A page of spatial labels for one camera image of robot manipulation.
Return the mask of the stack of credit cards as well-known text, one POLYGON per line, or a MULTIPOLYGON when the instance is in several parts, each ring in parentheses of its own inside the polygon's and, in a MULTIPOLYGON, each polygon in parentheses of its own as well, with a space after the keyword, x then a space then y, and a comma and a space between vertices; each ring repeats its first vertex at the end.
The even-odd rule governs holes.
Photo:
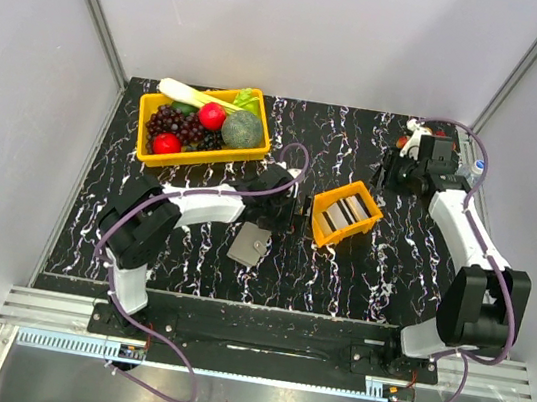
POLYGON ((331 235, 355 223, 368 220, 372 212, 360 195, 337 200, 318 215, 318 223, 324 235, 331 235))

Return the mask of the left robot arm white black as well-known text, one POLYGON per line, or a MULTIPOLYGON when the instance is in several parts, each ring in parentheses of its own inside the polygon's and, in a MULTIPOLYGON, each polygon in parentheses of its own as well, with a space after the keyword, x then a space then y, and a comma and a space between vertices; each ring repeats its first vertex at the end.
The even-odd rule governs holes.
POLYGON ((270 232, 286 227, 297 203, 300 169, 279 162, 260 175, 215 187, 163 186, 155 179, 136 180, 103 209, 97 222, 100 241, 94 253, 108 266, 118 302, 111 322, 120 335, 143 331, 147 316, 146 273, 170 234, 205 223, 250 223, 270 232))

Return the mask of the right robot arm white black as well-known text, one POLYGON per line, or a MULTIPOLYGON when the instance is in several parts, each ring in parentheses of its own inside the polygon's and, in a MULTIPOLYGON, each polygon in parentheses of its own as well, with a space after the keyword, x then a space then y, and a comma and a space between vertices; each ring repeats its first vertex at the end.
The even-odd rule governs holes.
POLYGON ((426 204, 451 256, 456 276, 433 318, 402 327, 397 343, 382 351, 382 368, 404 377, 417 359, 460 353, 476 362, 495 350, 503 361, 519 335, 532 284, 489 238, 473 200, 473 187, 458 172, 454 143, 412 122, 406 141, 386 150, 376 184, 426 204))

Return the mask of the small yellow card bin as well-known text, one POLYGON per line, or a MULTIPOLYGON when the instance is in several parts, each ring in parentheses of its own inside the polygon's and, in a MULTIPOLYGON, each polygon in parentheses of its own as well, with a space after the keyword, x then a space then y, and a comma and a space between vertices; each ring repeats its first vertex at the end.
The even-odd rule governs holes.
POLYGON ((380 221, 383 216, 381 210, 375 204, 375 201, 373 200, 371 194, 369 193, 366 185, 361 181, 352 182, 350 184, 347 184, 342 187, 338 187, 336 189, 332 189, 330 191, 318 193, 313 198, 311 212, 312 212, 311 227, 312 227, 312 230, 313 230, 312 233, 314 236, 313 239, 318 245, 318 247, 339 244, 343 239, 346 239, 356 234, 361 234, 361 233, 366 234, 369 231, 371 231, 375 223, 380 221), (335 233, 331 235, 324 235, 321 228, 319 227, 319 223, 317 220, 320 212, 327 209, 329 206, 334 204, 337 200, 344 198, 344 197, 349 197, 351 195, 361 196, 366 206, 372 212, 371 217, 368 220, 355 223, 354 225, 346 227, 345 229, 336 231, 335 233))

